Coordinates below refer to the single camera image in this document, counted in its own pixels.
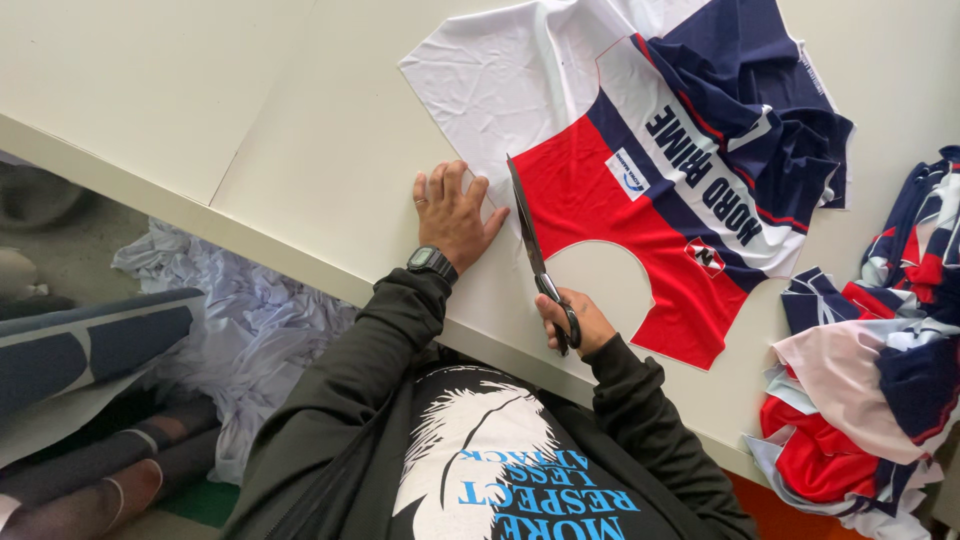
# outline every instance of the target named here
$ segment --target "light pink fabric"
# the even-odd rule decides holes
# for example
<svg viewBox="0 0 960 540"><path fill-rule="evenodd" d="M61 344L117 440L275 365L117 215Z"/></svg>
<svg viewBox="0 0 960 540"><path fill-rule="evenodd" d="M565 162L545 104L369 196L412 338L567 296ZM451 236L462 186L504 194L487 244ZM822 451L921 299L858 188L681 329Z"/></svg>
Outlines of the light pink fabric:
<svg viewBox="0 0 960 540"><path fill-rule="evenodd" d="M906 465L925 452L894 418L874 361L887 336L920 319L844 321L813 327L774 344L824 418L870 454Z"/></svg>

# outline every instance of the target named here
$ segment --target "black scissor handle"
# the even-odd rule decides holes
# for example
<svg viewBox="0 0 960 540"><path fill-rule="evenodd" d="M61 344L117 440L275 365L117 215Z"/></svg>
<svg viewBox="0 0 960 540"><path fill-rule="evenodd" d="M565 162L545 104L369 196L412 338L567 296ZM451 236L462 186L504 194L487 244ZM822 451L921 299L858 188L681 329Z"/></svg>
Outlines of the black scissor handle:
<svg viewBox="0 0 960 540"><path fill-rule="evenodd" d="M553 324L554 333L557 335L557 354L566 356L569 348L580 348L580 321L577 319L577 312L570 307L570 304L564 302L557 292L557 287L553 285L550 276L546 274L537 274L534 276L534 283L537 284L537 290L550 297L551 300L560 304L560 307L566 312L566 321L570 324L570 334L567 335L564 329L557 323Z"/></svg>

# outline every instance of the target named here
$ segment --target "red and white logo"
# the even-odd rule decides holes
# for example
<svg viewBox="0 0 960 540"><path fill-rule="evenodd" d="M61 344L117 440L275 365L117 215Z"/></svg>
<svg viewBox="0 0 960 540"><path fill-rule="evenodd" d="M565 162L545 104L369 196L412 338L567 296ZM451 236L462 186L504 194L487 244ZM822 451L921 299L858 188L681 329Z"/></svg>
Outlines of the red and white logo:
<svg viewBox="0 0 960 540"><path fill-rule="evenodd" d="M717 254L717 251L705 244L704 241L700 239L700 236L690 240L690 242L686 244L685 251L711 278L715 278L716 275L723 272L724 267L727 266L723 259L720 258L720 255Z"/></svg>

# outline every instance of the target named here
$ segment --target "hand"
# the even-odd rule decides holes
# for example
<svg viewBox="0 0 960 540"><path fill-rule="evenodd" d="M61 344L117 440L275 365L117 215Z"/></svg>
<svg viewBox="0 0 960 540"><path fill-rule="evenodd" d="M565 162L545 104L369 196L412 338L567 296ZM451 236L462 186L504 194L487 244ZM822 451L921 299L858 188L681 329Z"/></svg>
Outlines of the hand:
<svg viewBox="0 0 960 540"><path fill-rule="evenodd" d="M603 316L589 296L563 287L557 287L557 292L560 293L560 299L570 304L570 307L577 312L577 320L580 322L580 349L577 349L577 353L580 356L589 355L603 347L616 335L616 330L610 326L607 317ZM553 324L557 323L567 335L570 335L570 322L566 319L566 311L545 294L538 294L534 304L537 305L540 317L543 318L547 347L557 349L557 331L553 328Z"/></svg>
<svg viewBox="0 0 960 540"><path fill-rule="evenodd" d="M510 209L496 209L487 223L480 220L480 205L487 196L490 181L482 176L473 179L464 195L461 180L467 164L456 160L442 161L433 169L430 180L417 173L414 182L414 205L420 215L420 245L440 248L458 276L487 251L503 227Z"/></svg>

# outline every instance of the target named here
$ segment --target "tabletop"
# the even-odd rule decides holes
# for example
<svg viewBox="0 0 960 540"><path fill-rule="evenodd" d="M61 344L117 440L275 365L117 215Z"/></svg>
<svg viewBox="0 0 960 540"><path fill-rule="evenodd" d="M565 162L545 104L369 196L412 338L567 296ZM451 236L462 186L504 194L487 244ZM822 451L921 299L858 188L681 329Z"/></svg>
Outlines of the tabletop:
<svg viewBox="0 0 960 540"><path fill-rule="evenodd" d="M414 175L456 157L397 62L445 18L514 3L243 0L198 12L186 2L97 0L80 11L13 0L0 20L0 149L362 305L370 283L417 247ZM814 213L795 268L819 265L842 286L907 172L960 142L960 4L780 9L857 124L852 209ZM189 39L173 41L158 17ZM643 267L618 246L585 242L546 264L624 335L651 305ZM588 405L588 366L546 349L531 278L505 230L458 282L440 340ZM761 372L788 335L785 287L769 280L750 295L709 372L632 346L663 365L664 391L708 452L752 479L762 477L741 434L757 431Z"/></svg>

